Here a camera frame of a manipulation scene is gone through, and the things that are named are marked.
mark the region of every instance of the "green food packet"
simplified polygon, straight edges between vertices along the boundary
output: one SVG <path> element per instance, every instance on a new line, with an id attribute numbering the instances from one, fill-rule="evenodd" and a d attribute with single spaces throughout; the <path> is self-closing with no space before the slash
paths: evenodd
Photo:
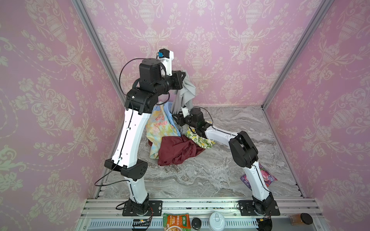
<path id="1" fill-rule="evenodd" d="M 164 231 L 191 231 L 189 214 L 163 214 Z"/>

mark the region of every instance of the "white container lid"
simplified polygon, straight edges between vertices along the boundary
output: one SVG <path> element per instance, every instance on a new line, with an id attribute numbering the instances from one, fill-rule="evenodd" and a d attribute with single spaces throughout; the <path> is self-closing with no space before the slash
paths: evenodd
<path id="1" fill-rule="evenodd" d="M 223 231 L 225 228 L 225 217 L 221 213 L 212 213 L 209 218 L 209 227 L 213 231 Z"/>

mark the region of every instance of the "metal vent grille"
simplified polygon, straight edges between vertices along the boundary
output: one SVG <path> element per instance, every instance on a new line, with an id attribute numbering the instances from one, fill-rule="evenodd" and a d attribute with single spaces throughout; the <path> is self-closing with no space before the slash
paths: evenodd
<path id="1" fill-rule="evenodd" d="M 225 228 L 258 228 L 258 224 L 255 218 L 226 218 Z M 209 219 L 201 218 L 202 228 L 209 228 Z M 133 222 L 131 218 L 121 219 L 91 219 L 88 230 L 101 230 L 110 228 L 126 228 L 131 229 Z M 149 228 L 163 228 L 162 218 L 153 218 Z"/>

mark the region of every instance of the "yellow patterned fabric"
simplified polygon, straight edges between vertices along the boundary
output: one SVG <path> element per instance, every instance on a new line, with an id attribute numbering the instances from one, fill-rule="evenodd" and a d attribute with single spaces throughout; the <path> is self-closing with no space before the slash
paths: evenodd
<path id="1" fill-rule="evenodd" d="M 195 133 L 194 128 L 190 126 L 188 126 L 188 131 L 185 133 L 185 136 L 193 140 L 194 143 L 198 144 L 199 147 L 202 147 L 205 149 L 212 148 L 212 146 L 215 144 L 215 142 L 210 139 L 206 139 L 206 138 L 198 136 Z"/>
<path id="2" fill-rule="evenodd" d="M 153 111 L 147 123 L 147 138 L 153 143 L 149 157 L 158 159 L 163 136 L 178 136 L 177 130 L 168 120 L 163 105 L 159 111 Z"/>

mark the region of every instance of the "brown jar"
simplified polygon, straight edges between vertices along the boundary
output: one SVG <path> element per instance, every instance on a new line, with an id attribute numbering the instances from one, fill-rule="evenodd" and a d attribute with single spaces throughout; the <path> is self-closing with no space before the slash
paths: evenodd
<path id="1" fill-rule="evenodd" d="M 292 225 L 310 225 L 312 217 L 308 213 L 293 214 L 289 216 Z"/>

